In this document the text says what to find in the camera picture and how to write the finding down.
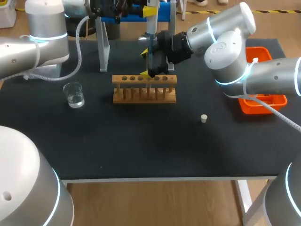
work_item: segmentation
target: orange bin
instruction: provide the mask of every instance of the orange bin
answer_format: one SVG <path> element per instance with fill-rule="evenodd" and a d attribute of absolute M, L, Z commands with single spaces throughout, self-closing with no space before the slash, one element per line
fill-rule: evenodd
<path fill-rule="evenodd" d="M 246 60 L 251 63 L 254 58 L 258 58 L 258 62 L 272 60 L 269 51 L 264 47 L 247 47 L 246 48 Z M 285 95 L 257 95 L 257 98 L 267 103 L 275 110 L 286 106 L 287 99 Z M 245 114 L 272 114 L 271 111 L 264 106 L 252 100 L 238 99 L 241 109 Z"/>

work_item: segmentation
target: white cable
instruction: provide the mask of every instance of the white cable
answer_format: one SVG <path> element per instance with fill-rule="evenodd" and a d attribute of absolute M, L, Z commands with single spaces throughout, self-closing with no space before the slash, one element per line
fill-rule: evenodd
<path fill-rule="evenodd" d="M 239 96 L 240 98 L 256 101 L 260 105 L 264 106 L 265 108 L 267 108 L 268 110 L 270 110 L 271 112 L 273 112 L 277 117 L 279 117 L 280 119 L 282 119 L 284 122 L 286 122 L 287 124 L 289 124 L 291 127 L 293 127 L 294 129 L 298 130 L 299 132 L 301 132 L 301 126 L 299 126 L 298 124 L 296 124 L 295 122 L 293 122 L 289 118 L 285 117 L 283 114 L 281 114 L 279 111 L 277 111 L 274 108 L 272 108 L 271 106 L 269 106 L 267 103 L 265 103 L 265 102 L 257 99 L 256 96 L 250 97 L 246 93 L 246 80 L 247 79 L 248 79 L 248 75 L 245 77 L 244 82 L 243 82 L 244 95 L 243 96 Z"/>
<path fill-rule="evenodd" d="M 76 66 L 76 68 L 74 69 L 73 72 L 71 72 L 70 74 L 68 74 L 64 77 L 61 77 L 61 78 L 48 78 L 48 77 L 45 77 L 45 76 L 42 76 L 42 75 L 37 75 L 37 74 L 30 73 L 31 70 L 28 70 L 28 71 L 25 71 L 25 72 L 22 72 L 22 73 L 13 74 L 13 75 L 10 75 L 10 76 L 5 77 L 3 79 L 0 79 L 0 82 L 5 81 L 7 79 L 14 78 L 16 76 L 23 76 L 24 74 L 31 75 L 31 76 L 34 76 L 34 77 L 37 77 L 39 79 L 46 80 L 46 81 L 62 81 L 62 80 L 68 79 L 68 78 L 72 77 L 73 75 L 75 75 L 79 71 L 79 69 L 81 67 L 81 62 L 82 62 L 81 50 L 80 50 L 80 44 L 79 44 L 79 32 L 80 32 L 80 29 L 81 29 L 82 25 L 88 19 L 89 19 L 89 16 L 84 17 L 80 21 L 80 23 L 79 23 L 79 25 L 77 26 L 77 29 L 76 29 L 75 42 L 76 42 L 76 48 L 77 48 L 77 53 L 78 53 L 78 64 L 77 64 L 77 66 Z"/>
<path fill-rule="evenodd" d="M 29 35 L 26 35 L 26 34 L 21 35 L 19 38 L 22 39 L 23 37 L 28 37 L 29 39 L 31 39 L 31 37 Z M 41 57 L 41 50 L 40 50 L 40 46 L 39 46 L 37 40 L 33 39 L 33 42 L 36 45 L 37 57 L 36 57 L 36 63 L 34 64 L 32 70 L 35 69 L 38 66 L 38 64 L 40 62 L 40 57 Z"/>

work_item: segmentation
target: wooden floor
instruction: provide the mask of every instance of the wooden floor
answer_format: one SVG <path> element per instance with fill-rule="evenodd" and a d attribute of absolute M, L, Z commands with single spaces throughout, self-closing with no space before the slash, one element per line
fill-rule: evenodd
<path fill-rule="evenodd" d="M 209 0 L 205 8 L 188 4 L 187 11 L 224 10 Z M 253 10 L 301 10 L 300 0 L 245 0 Z M 18 0 L 24 7 L 24 0 Z M 206 19 L 208 14 L 178 15 L 177 32 Z M 301 55 L 301 14 L 255 14 L 257 26 L 252 38 L 278 38 L 287 57 Z M 167 24 L 161 23 L 158 30 Z M 144 23 L 121 25 L 122 40 L 136 40 L 146 30 Z M 0 30 L 0 36 L 28 34 L 24 12 L 17 13 L 14 28 Z M 248 181 L 254 200 L 264 180 Z M 241 216 L 230 181 L 140 182 L 74 184 L 68 187 L 75 207 L 75 226 L 240 226 Z M 262 220 L 258 226 L 266 225 Z"/>

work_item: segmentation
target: black tabletop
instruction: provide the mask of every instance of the black tabletop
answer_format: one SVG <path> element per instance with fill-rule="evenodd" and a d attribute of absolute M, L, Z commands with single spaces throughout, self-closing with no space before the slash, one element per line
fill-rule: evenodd
<path fill-rule="evenodd" d="M 245 115 L 214 82 L 203 57 L 175 66 L 177 103 L 112 104 L 113 74 L 145 69 L 145 42 L 111 42 L 107 73 L 99 73 L 97 44 L 81 43 L 83 65 L 68 81 L 4 83 L 0 125 L 27 135 L 61 179 L 276 176 L 297 155 L 300 134 L 274 115 Z M 248 40 L 284 57 L 277 40 Z M 62 74 L 75 68 L 75 45 Z M 85 105 L 71 109 L 63 85 L 79 81 Z M 301 99 L 281 112 L 301 123 Z M 200 116 L 208 116 L 200 123 Z"/>

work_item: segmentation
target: wooden test tube rack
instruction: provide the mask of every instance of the wooden test tube rack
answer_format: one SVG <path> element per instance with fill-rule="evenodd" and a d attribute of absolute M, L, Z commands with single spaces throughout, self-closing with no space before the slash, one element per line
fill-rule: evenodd
<path fill-rule="evenodd" d="M 143 78 L 140 75 L 113 75 L 113 103 L 115 104 L 168 104 L 176 103 L 176 75 L 157 75 L 155 78 Z M 120 85 L 164 84 L 168 88 L 121 88 Z"/>

